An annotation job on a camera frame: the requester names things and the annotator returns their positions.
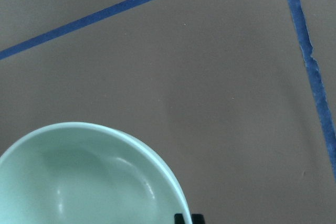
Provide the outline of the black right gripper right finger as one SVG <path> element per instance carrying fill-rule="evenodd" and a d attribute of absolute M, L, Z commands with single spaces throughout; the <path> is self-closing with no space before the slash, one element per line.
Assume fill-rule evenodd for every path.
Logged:
<path fill-rule="evenodd" d="M 205 218 L 202 214 L 191 214 L 192 224 L 205 224 Z"/>

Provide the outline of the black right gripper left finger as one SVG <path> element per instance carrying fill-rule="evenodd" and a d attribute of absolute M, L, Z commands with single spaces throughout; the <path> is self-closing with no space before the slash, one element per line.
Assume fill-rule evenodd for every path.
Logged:
<path fill-rule="evenodd" d="M 175 224 L 185 224 L 183 214 L 175 214 L 174 215 L 174 223 Z"/>

